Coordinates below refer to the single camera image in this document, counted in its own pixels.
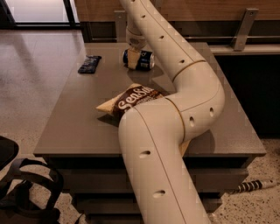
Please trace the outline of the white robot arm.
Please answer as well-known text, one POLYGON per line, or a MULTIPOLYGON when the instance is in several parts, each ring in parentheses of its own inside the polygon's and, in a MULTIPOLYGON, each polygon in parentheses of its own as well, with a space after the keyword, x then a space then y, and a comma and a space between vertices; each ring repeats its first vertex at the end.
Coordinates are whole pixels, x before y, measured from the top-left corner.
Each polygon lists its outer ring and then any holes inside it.
POLYGON ((180 145, 213 125, 225 104, 208 62, 165 20, 150 0, 120 0, 176 91, 129 109, 119 142, 144 224, 211 224, 180 145))

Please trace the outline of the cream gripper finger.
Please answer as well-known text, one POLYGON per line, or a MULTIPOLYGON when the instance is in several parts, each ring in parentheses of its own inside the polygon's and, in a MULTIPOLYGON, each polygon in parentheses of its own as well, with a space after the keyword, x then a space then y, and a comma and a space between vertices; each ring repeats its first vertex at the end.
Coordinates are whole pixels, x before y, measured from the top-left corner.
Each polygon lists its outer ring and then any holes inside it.
POLYGON ((136 48, 130 48, 128 50, 128 68, 135 70, 137 62, 140 58, 140 51, 136 48))

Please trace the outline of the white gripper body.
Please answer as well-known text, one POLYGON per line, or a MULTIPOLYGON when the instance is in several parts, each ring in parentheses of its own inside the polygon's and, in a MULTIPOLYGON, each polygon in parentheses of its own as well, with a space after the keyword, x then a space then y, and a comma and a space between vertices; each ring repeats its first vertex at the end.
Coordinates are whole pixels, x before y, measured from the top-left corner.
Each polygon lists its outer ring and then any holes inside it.
POLYGON ((139 31, 131 17, 127 17, 126 41, 130 46, 137 49, 143 49, 147 45, 145 37, 139 31))

